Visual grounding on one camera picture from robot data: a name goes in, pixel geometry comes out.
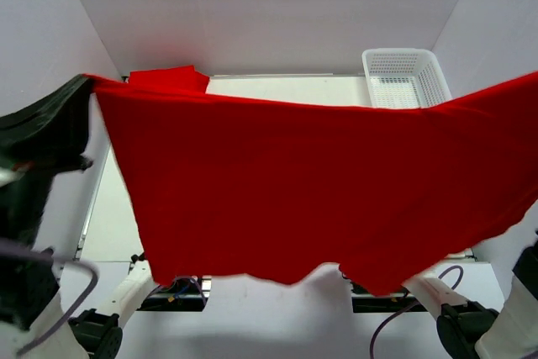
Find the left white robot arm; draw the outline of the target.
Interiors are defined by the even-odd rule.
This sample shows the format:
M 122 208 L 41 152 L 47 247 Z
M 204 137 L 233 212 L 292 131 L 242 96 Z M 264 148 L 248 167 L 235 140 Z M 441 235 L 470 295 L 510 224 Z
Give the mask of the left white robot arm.
M 75 76 L 1 119 L 1 343 L 16 358 L 114 358 L 133 313 L 155 287 L 177 283 L 174 266 L 137 261 L 109 298 L 85 310 L 97 268 L 34 248 L 55 178 L 92 166 L 84 152 L 93 87 Z

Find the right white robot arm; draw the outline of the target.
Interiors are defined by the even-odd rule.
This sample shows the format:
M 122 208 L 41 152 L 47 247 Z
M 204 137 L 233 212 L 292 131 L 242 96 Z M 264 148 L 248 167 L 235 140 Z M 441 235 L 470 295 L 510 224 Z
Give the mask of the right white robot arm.
M 511 291 L 500 311 L 486 309 L 437 277 L 414 277 L 401 261 L 379 270 L 381 284 L 403 286 L 431 314 L 452 358 L 537 357 L 537 246 L 525 248 L 513 268 Z

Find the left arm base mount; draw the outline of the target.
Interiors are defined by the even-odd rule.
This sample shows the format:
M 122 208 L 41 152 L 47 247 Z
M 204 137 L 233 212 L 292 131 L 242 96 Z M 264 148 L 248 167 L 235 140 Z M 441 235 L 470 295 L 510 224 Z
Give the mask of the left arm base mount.
M 152 291 L 138 311 L 201 313 L 208 302 L 211 286 L 211 277 L 178 277 L 171 285 Z

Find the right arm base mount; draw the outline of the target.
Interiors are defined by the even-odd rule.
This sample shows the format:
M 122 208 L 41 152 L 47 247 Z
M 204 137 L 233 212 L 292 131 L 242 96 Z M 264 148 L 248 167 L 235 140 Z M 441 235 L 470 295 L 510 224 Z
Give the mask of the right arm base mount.
M 425 312 L 425 308 L 418 303 L 415 296 L 404 287 L 396 293 L 374 296 L 363 286 L 352 282 L 346 275 L 342 274 L 342 278 L 350 284 L 354 314 L 393 314 L 409 305 L 413 305 L 411 312 Z

